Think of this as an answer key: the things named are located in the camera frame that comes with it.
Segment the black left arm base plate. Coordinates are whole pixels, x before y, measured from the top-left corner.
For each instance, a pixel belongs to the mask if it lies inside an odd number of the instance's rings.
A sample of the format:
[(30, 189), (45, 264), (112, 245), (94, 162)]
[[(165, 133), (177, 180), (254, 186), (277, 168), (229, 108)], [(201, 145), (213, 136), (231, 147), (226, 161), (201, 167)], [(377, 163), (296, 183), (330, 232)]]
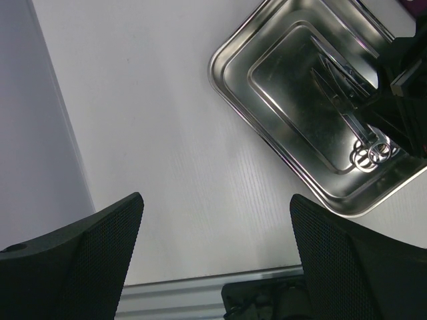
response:
[(228, 283), (222, 288), (224, 319), (313, 319), (301, 275)]

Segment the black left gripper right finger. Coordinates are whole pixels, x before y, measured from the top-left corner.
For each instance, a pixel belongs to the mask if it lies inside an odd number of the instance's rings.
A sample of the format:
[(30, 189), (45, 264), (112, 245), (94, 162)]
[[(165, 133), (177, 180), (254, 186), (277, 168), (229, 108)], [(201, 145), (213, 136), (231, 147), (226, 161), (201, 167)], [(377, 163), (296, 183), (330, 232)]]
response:
[(316, 319), (425, 319), (426, 250), (363, 227), (302, 195), (292, 227)]

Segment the steel surgical scissors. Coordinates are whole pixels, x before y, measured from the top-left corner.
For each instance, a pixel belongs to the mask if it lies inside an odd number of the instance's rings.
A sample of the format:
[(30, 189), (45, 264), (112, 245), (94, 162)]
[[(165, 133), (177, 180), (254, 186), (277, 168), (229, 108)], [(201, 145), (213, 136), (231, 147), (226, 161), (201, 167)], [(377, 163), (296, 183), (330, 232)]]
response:
[[(318, 59), (320, 61), (321, 69), (327, 71), (334, 78), (337, 85), (346, 95), (347, 99), (351, 101), (356, 114), (358, 108), (365, 100), (362, 91), (353, 82), (351, 82), (350, 78), (342, 70), (336, 67), (330, 58), (319, 54)], [(357, 116), (357, 118), (363, 124), (366, 124), (359, 116)], [(373, 160), (375, 164), (379, 165), (392, 157), (393, 148), (391, 146), (390, 139), (387, 138), (381, 131), (379, 131), (379, 129), (375, 129), (371, 126), (369, 126), (369, 128), (372, 129), (377, 136), (377, 141), (374, 142), (373, 146), (369, 148), (369, 158), (370, 160)]]
[(327, 71), (312, 68), (311, 74), (322, 93), (328, 98), (357, 138), (357, 142), (354, 143), (352, 152), (350, 153), (351, 163), (363, 173), (372, 172), (378, 165), (373, 160), (370, 160), (369, 148), (377, 141), (376, 134), (369, 126), (363, 124), (357, 118), (351, 101), (347, 99), (334, 78)]

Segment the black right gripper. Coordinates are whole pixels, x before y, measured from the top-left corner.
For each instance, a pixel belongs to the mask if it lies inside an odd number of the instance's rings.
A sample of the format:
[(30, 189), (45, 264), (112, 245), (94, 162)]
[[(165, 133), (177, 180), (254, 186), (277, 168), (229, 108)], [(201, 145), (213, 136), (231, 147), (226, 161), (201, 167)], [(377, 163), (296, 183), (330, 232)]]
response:
[(395, 39), (379, 58), (379, 92), (363, 104), (363, 122), (381, 130), (410, 156), (426, 158), (426, 24)]

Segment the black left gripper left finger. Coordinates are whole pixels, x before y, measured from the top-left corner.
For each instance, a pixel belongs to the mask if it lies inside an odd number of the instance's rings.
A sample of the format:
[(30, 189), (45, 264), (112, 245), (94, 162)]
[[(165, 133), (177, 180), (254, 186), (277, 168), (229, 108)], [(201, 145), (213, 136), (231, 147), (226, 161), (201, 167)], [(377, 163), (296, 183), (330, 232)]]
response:
[(143, 208), (135, 192), (1, 250), (1, 318), (114, 319)]

